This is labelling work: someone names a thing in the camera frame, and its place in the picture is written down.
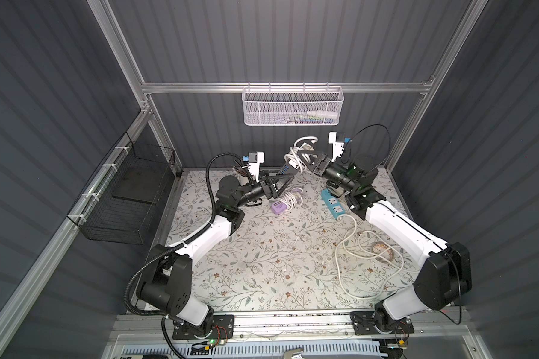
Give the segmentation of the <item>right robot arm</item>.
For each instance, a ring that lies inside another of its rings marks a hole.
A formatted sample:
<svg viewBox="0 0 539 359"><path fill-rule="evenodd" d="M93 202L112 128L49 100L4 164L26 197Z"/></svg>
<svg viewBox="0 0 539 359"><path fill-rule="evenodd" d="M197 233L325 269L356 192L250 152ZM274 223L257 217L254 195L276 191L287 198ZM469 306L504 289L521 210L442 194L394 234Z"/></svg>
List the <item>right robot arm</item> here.
<svg viewBox="0 0 539 359"><path fill-rule="evenodd" d="M300 150L298 155L305 169L325 178L335 188L342 188L347 193L350 210L382 230L420 268L412 284L375 305L373 320L380 330L387 331L422 311L441 311L471 290L473 280L467 247L459 242L447 243L398 212L373 187L378 174L376 167L367 168L363 158L343 167L325 153L312 150Z"/></svg>

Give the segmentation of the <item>teal power strip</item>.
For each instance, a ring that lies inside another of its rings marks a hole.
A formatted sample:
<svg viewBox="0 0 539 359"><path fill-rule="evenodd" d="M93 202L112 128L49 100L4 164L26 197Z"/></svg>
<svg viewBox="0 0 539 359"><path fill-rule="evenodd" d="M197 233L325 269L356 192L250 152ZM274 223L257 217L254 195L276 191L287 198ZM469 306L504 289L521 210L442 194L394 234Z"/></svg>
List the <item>teal power strip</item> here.
<svg viewBox="0 0 539 359"><path fill-rule="evenodd" d="M320 195L335 220L346 213L340 200L338 200L329 189L322 190Z"/></svg>

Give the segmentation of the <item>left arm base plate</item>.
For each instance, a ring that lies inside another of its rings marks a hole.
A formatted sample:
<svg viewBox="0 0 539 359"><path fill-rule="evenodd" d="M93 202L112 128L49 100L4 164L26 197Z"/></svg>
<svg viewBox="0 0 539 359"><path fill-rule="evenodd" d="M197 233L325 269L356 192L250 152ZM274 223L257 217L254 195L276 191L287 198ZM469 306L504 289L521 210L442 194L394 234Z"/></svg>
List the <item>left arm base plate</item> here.
<svg viewBox="0 0 539 359"><path fill-rule="evenodd" d="M201 325L175 322L173 340L228 340L234 335L234 315L214 314L206 317Z"/></svg>

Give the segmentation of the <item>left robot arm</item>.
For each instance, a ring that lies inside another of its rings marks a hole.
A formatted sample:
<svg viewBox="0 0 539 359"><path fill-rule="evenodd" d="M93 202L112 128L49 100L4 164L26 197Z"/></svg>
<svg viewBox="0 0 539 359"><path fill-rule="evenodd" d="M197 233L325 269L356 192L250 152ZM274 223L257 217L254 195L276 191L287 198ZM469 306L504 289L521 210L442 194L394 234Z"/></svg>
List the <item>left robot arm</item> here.
<svg viewBox="0 0 539 359"><path fill-rule="evenodd" d="M209 188L214 216L181 243L154 246L151 259L136 275L136 297L155 308L147 314L208 327L213 310L192 294L194 265L241 226L245 217L242 206L263 197L277 199L293 178L293 174L271 174L242 185L238 178L226 176L219 181L216 194Z"/></svg>

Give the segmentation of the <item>black power strip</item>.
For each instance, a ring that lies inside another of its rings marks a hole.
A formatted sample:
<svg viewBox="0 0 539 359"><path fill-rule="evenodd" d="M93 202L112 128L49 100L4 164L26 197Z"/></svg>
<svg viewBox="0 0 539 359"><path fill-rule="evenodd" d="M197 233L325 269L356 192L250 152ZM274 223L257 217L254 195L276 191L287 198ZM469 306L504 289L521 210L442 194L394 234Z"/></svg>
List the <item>black power strip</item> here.
<svg viewBox="0 0 539 359"><path fill-rule="evenodd" d="M278 171L278 174L292 174L302 173L308 169L303 159L296 154L287 153L284 155L284 164Z"/></svg>

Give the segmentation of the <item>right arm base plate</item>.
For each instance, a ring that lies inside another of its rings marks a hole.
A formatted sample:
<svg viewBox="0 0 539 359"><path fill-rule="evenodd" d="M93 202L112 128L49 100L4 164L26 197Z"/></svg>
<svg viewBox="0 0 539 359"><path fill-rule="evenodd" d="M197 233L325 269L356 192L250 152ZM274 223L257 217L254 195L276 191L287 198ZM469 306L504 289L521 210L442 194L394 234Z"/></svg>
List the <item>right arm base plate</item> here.
<svg viewBox="0 0 539 359"><path fill-rule="evenodd" d="M356 335L405 334L409 336L415 332L408 318L394 320L384 312L352 311L350 321Z"/></svg>

